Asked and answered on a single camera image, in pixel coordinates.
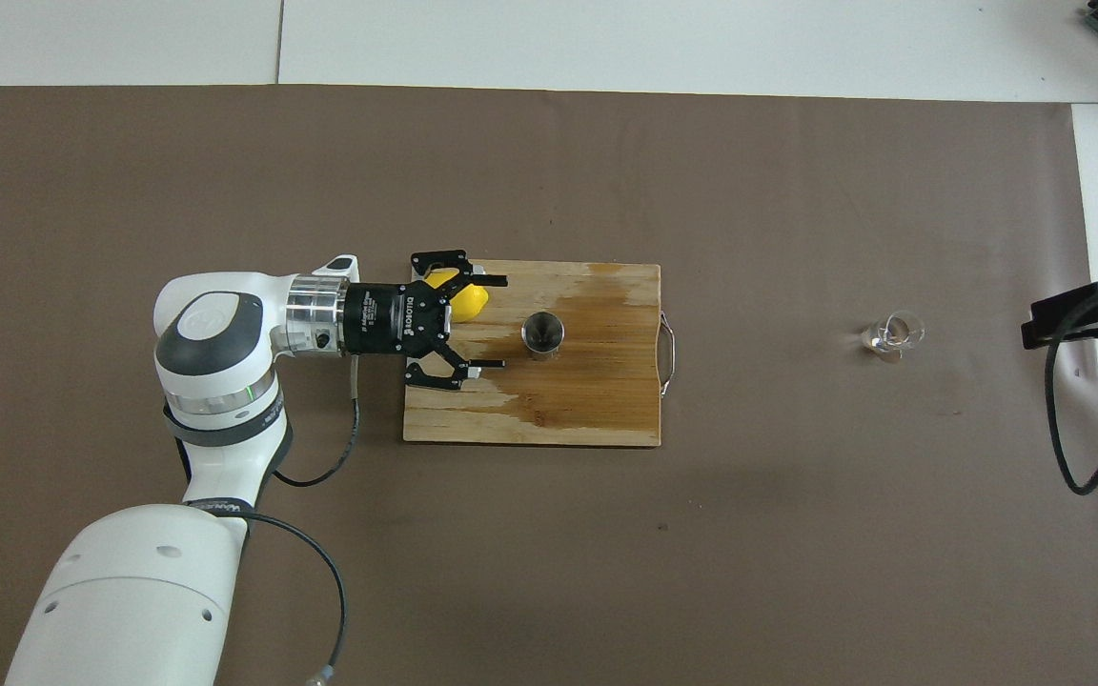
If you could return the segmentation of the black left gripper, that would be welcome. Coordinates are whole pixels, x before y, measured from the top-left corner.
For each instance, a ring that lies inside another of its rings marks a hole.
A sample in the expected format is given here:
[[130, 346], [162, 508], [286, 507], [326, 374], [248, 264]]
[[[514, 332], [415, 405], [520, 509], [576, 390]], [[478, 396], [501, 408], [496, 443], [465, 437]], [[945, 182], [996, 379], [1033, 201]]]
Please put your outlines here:
[[[507, 277], [480, 273], [467, 251], [413, 254], [413, 271], [419, 279], [441, 270], [455, 270], [439, 286], [426, 282], [408, 285], [350, 283], [347, 286], [347, 353], [404, 355], [404, 383], [408, 387], [461, 390], [466, 379], [485, 369], [504, 369], [502, 359], [466, 357], [449, 346], [449, 299], [467, 286], [507, 286]], [[450, 374], [433, 376], [421, 359], [438, 355]]]

